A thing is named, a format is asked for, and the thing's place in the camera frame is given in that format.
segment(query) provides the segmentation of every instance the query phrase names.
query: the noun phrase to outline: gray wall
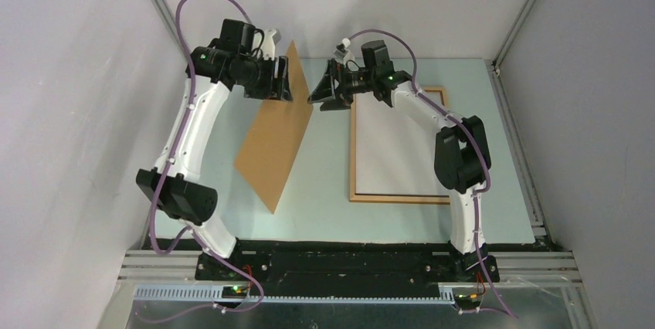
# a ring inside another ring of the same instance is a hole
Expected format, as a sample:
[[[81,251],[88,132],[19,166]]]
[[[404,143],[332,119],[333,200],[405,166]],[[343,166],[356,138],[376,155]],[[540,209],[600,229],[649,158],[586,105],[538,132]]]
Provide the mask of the gray wall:
[[[183,59],[150,0],[0,2],[0,327],[96,327]]]
[[[501,78],[600,327],[655,318],[655,0],[539,0]]]

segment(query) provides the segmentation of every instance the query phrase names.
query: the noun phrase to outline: picture frame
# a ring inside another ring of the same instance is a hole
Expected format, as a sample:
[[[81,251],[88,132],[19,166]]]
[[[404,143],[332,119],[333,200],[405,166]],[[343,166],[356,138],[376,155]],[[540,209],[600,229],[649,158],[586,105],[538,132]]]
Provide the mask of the picture frame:
[[[446,88],[440,86],[426,86],[423,90],[430,95],[437,95],[443,106],[448,107]],[[350,118],[350,158],[349,158],[349,200],[350,202],[367,203],[402,203],[402,204],[432,204],[449,205],[450,197],[446,194],[379,194],[372,192],[358,192],[357,190],[357,97],[351,105]]]

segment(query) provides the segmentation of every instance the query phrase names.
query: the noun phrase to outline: cable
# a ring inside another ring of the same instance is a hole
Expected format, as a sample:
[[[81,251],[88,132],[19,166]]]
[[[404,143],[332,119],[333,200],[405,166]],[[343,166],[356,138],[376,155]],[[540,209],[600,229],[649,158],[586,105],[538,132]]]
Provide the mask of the cable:
[[[253,51],[250,52],[250,55],[252,57],[257,57],[256,53],[259,51],[262,54],[262,56],[264,56],[264,52],[262,51],[262,45],[264,44],[264,31],[262,29],[257,28],[255,29],[255,33],[259,33],[262,36],[262,38],[260,39],[260,45],[257,46],[255,49],[253,49]]]
[[[178,3],[178,8],[175,10],[175,30],[178,33],[178,40],[182,44],[182,49],[184,50],[186,62],[188,64],[188,74],[191,79],[191,86],[188,94],[188,105],[191,106],[193,105],[193,102],[195,100],[195,67],[193,65],[193,60],[191,59],[191,50],[189,49],[188,44],[184,36],[182,35],[182,25],[180,22],[180,15],[182,14],[182,6],[187,1],[188,0],[181,0]],[[239,12],[241,12],[241,15],[243,15],[243,17],[246,19],[248,23],[252,23],[252,21],[250,21],[250,17],[248,16],[248,14],[246,14],[246,10],[244,10],[239,3],[237,3],[235,0],[227,0],[227,1],[229,1],[234,6],[236,6],[236,8],[239,10]],[[182,229],[182,231],[180,231],[180,234],[178,234],[178,236],[173,240],[171,246],[166,250],[161,250],[159,248],[159,244],[157,243],[157,236],[155,235],[155,231],[154,231],[154,215],[157,213],[157,202],[159,200],[159,195],[161,194],[161,189],[164,187],[166,176],[168,175],[168,171],[171,169],[171,161],[174,161],[175,159],[175,154],[177,154],[178,146],[180,145],[180,140],[182,139],[182,134],[184,134],[184,129],[186,128],[190,115],[191,115],[191,111],[189,109],[185,109],[184,115],[182,116],[182,121],[180,122],[180,127],[178,128],[178,131],[175,134],[175,139],[171,144],[171,150],[168,152],[168,160],[164,165],[164,169],[161,172],[159,181],[157,182],[157,186],[154,189],[154,194],[152,195],[152,203],[151,203],[150,214],[149,214],[150,244],[152,245],[152,249],[158,254],[169,254],[173,250],[173,248],[177,246],[179,240],[182,238],[182,235],[189,230],[189,228]]]
[[[180,15],[182,14],[182,6],[187,1],[188,0],[181,0],[178,3],[178,7],[177,7],[177,9],[175,11],[175,30],[177,31],[178,39],[179,39],[180,43],[182,44],[182,49],[184,51],[186,62],[188,64],[188,74],[189,74],[189,79],[191,80],[190,88],[189,88],[189,94],[188,94],[188,105],[191,106],[191,105],[193,105],[194,100],[195,100],[195,77],[196,77],[195,67],[193,65],[193,60],[191,59],[191,50],[189,49],[188,44],[187,44],[184,36],[182,35],[182,25],[181,25],[181,22],[180,22],[180,17],[181,17]],[[239,5],[239,3],[237,3],[235,0],[227,0],[227,1],[229,1],[234,6],[236,6],[236,8],[241,12],[241,15],[243,15],[243,17],[246,19],[246,21],[248,23],[252,23],[252,21],[250,20],[250,17],[248,16],[248,14],[246,14],[246,10],[244,10],[243,7],[241,7],[241,5]],[[175,239],[173,240],[171,245],[168,247],[168,249],[162,250],[159,247],[159,244],[157,243],[157,236],[156,236],[155,227],[154,227],[154,224],[155,224],[155,222],[154,222],[155,216],[154,215],[157,212],[157,203],[158,203],[158,200],[159,200],[159,196],[161,194],[161,189],[164,186],[164,182],[165,182],[166,177],[168,175],[168,171],[171,169],[171,162],[175,160],[175,154],[177,154],[178,146],[180,144],[180,140],[182,139],[182,135],[184,134],[184,130],[185,130],[186,125],[188,123],[188,119],[189,119],[190,114],[191,114],[191,110],[190,109],[185,109],[184,115],[182,116],[182,121],[180,122],[180,126],[178,127],[178,130],[175,133],[175,139],[173,140],[173,142],[171,144],[171,150],[168,152],[168,160],[166,161],[166,164],[164,165],[164,168],[161,171],[159,181],[157,182],[157,186],[154,189],[154,194],[152,195],[152,203],[151,203],[150,212],[149,212],[149,215],[148,215],[149,216],[148,228],[149,228],[150,242],[151,242],[151,245],[152,245],[152,249],[157,254],[169,254],[177,246],[177,244],[179,243],[179,241],[182,238],[182,236],[184,235],[184,233],[190,230],[189,226],[182,229],[180,231],[180,233],[175,237]],[[193,234],[193,237],[194,237],[195,241],[201,246],[203,251],[206,251],[210,256],[217,259],[220,263],[222,263],[223,265],[225,265],[229,269],[239,273],[240,275],[244,276],[248,280],[252,281],[255,284],[255,286],[257,287],[257,289],[259,289],[259,291],[260,291],[259,299],[255,302],[255,304],[253,306],[250,306],[250,307],[247,307],[247,308],[238,308],[238,307],[237,308],[228,308],[228,307],[220,306],[220,305],[218,305],[216,303],[200,304],[198,306],[194,306],[194,307],[191,307],[191,308],[189,308],[187,310],[184,310],[184,311],[182,311],[180,313],[177,313],[177,314],[175,314],[175,315],[173,315],[171,317],[167,317],[165,319],[159,319],[159,320],[146,319],[146,318],[140,317],[138,315],[138,312],[135,313],[143,322],[149,323],[149,324],[160,324],[160,323],[164,323],[166,321],[174,320],[175,318],[183,316],[183,315],[187,314],[188,312],[198,310],[198,309],[204,308],[204,307],[221,308],[223,312],[225,312],[225,311],[244,312],[244,311],[252,310],[253,308],[257,307],[262,302],[262,300],[264,298],[264,290],[263,290],[263,288],[262,288],[259,281],[257,281],[254,277],[244,273],[241,269],[238,269],[237,267],[234,267],[231,263],[227,262],[225,259],[223,259],[221,256],[216,254],[214,251],[210,250],[207,247],[207,245],[199,237],[197,237],[196,234]]]
[[[487,167],[487,162],[484,160],[484,156],[482,155],[482,150],[480,149],[480,146],[478,146],[477,142],[473,138],[473,135],[469,132],[469,130],[464,126],[464,124],[456,119],[455,117],[451,116],[447,110],[443,109],[439,104],[435,103],[427,97],[424,93],[421,92],[419,84],[416,82],[416,71],[418,69],[418,63],[416,61],[416,55],[414,54],[414,51],[412,51],[412,48],[409,47],[409,45],[400,39],[400,37],[396,36],[395,34],[392,34],[390,32],[386,32],[384,30],[380,29],[365,29],[361,30],[359,32],[356,32],[352,36],[348,37],[349,39],[354,39],[357,36],[360,36],[365,33],[379,33],[383,34],[385,36],[389,36],[396,41],[400,42],[407,51],[409,52],[409,55],[412,57],[412,64],[414,66],[414,70],[412,71],[412,79],[411,79],[411,86],[412,86],[412,91],[416,93],[416,96],[418,96],[421,100],[423,100],[425,103],[429,104],[434,110],[436,110],[439,114],[443,115],[447,120],[450,120],[451,122],[455,123],[467,136],[468,141],[470,142],[471,146],[473,147],[473,150],[475,151],[475,154],[477,156],[477,160],[480,161],[480,165],[482,167],[483,173],[484,173],[484,187],[479,190],[474,190],[473,191],[473,207],[475,208],[475,229],[473,230],[474,236],[473,236],[473,241],[475,242],[475,251],[477,254],[478,262],[480,263],[480,269],[482,270],[484,276],[487,278],[487,282],[489,283],[489,288],[494,292],[496,295],[496,298],[498,299],[499,302],[501,302],[501,305],[505,309],[505,311],[501,311],[504,314],[507,314],[511,317],[514,317],[518,319],[518,316],[510,310],[510,308],[506,305],[504,302],[502,296],[498,293],[496,290],[496,287],[494,286],[494,283],[492,282],[489,272],[487,271],[487,267],[484,265],[484,261],[482,258],[482,253],[480,252],[480,241],[478,239],[478,236],[480,235],[480,203],[478,202],[478,196],[479,194],[483,192],[488,192],[489,189],[491,189],[491,176],[489,175],[489,168]]]
[[[478,308],[476,310],[462,310],[462,308],[457,304],[454,304],[454,305],[452,305],[450,307],[452,307],[455,311],[458,311],[460,315],[461,314],[479,314],[480,312],[495,312],[495,313],[498,313],[498,314],[505,314],[507,316],[511,316],[509,313],[507,313],[507,312],[505,312],[503,310],[497,309],[497,308],[493,308],[493,307],[480,307],[480,308]]]
[[[253,268],[250,267],[250,265],[246,265],[246,268],[248,269],[248,275],[252,276],[253,275]],[[248,284],[248,289],[253,287],[253,281],[250,281],[250,284]]]
[[[361,66],[359,66],[359,64],[357,64],[357,62],[352,59],[346,62],[346,66],[348,66],[348,63],[353,63],[357,67],[357,70],[361,69]]]

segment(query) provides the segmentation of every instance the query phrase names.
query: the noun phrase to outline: aluminum frame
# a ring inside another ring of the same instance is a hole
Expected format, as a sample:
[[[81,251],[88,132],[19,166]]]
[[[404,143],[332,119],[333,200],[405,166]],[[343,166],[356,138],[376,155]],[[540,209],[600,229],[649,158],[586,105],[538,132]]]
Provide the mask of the aluminum frame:
[[[161,16],[168,33],[182,51],[175,32],[175,17],[165,0],[152,0],[155,9]],[[502,47],[499,49],[494,61],[487,61],[487,69],[494,94],[499,105],[501,117],[514,163],[519,171],[519,182],[526,199],[528,214],[535,237],[547,236],[548,232],[544,222],[541,204],[538,200],[535,184],[532,179],[528,161],[521,145],[514,118],[507,104],[500,78],[500,67],[511,48],[514,38],[520,31],[525,19],[528,17],[536,0],[526,0],[519,12],[510,32],[507,34]],[[195,268],[200,252],[174,251],[167,256],[159,256],[154,251],[128,250],[117,279],[115,296],[125,296],[125,292],[134,298],[134,293],[142,286],[159,285],[163,287],[222,287],[233,286],[243,282],[226,281],[196,281]],[[575,264],[573,254],[570,252],[519,252],[519,253],[492,253],[497,258],[501,281],[496,284],[500,289],[524,288],[560,288],[562,297],[567,305],[569,319],[573,328],[597,327],[591,314],[582,278]],[[475,287],[474,283],[440,283],[444,291]],[[176,300],[175,297],[164,297],[166,300]],[[303,297],[285,297],[284,302],[302,303]],[[122,300],[112,300],[107,312],[111,312],[113,305]],[[394,304],[403,304],[408,301],[394,300]]]

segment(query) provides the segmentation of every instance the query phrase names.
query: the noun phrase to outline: red wire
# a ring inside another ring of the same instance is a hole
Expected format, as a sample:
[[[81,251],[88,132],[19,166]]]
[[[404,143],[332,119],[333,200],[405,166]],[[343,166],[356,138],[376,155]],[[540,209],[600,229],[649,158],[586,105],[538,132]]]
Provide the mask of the red wire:
[[[481,296],[483,296],[487,292],[487,286],[484,285],[484,278],[482,277],[482,274],[480,274],[480,271],[477,272],[477,290],[480,291],[480,283],[482,283],[482,288],[484,289],[482,293],[480,293]]]
[[[248,275],[252,276],[253,275],[253,268],[250,267],[250,265],[246,265],[246,269],[248,270]],[[253,286],[253,281],[251,280],[250,283],[248,284],[248,289]]]

